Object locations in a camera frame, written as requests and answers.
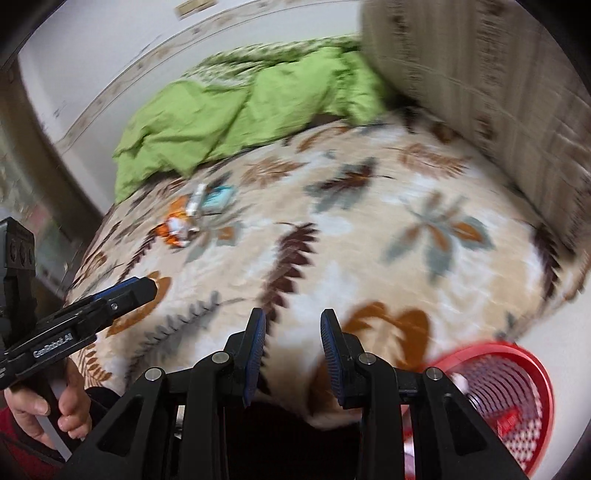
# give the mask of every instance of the pillow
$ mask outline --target pillow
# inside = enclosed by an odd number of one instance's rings
[[[515,0],[367,0],[363,52],[513,179],[570,249],[591,212],[591,97]]]

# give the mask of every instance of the finger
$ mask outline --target finger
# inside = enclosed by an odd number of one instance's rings
[[[86,415],[68,415],[66,417],[60,417],[57,421],[57,426],[63,432],[71,432],[87,423],[88,418],[88,413],[86,413]]]
[[[22,385],[11,387],[4,391],[5,399],[10,408],[14,420],[29,437],[45,443],[53,448],[51,442],[47,443],[47,435],[39,425],[35,415],[49,414],[49,405],[43,398],[32,390]]]
[[[13,414],[49,415],[49,403],[30,388],[16,385],[5,393],[6,403]]]
[[[58,401],[60,412],[63,416],[88,413],[90,410],[90,398],[82,387],[68,385]]]
[[[58,402],[61,414],[63,416],[82,414],[86,418],[90,409],[90,398],[84,391],[84,379],[70,359],[66,366],[66,381],[67,387]]]
[[[78,427],[78,428],[68,432],[68,435],[70,436],[70,438],[73,438],[73,439],[82,439],[82,438],[88,436],[91,429],[92,429],[92,419],[90,417],[88,417],[88,420],[86,421],[86,423],[83,426]]]
[[[73,387],[84,388],[84,377],[78,371],[78,367],[71,358],[66,361],[66,381]]]

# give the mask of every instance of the green comforter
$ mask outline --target green comforter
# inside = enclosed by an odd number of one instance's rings
[[[143,106],[113,155],[117,203],[153,173],[190,176],[202,162],[301,130],[317,113],[371,122],[383,84],[353,37],[237,48],[209,57]]]

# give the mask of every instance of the red sleeve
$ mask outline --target red sleeve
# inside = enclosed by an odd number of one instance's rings
[[[0,411],[0,432],[17,443],[21,441],[17,435],[12,413],[8,408]],[[41,459],[11,442],[5,443],[14,459],[31,480],[51,480],[57,473],[58,467],[43,462]]]

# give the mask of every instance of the red plastic laundry basket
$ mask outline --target red plastic laundry basket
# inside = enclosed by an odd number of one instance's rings
[[[531,476],[554,423],[554,394],[539,360],[517,345],[488,342],[459,349],[432,365],[468,380],[466,396],[492,427],[500,424],[499,437]],[[405,434],[410,437],[412,430]]]

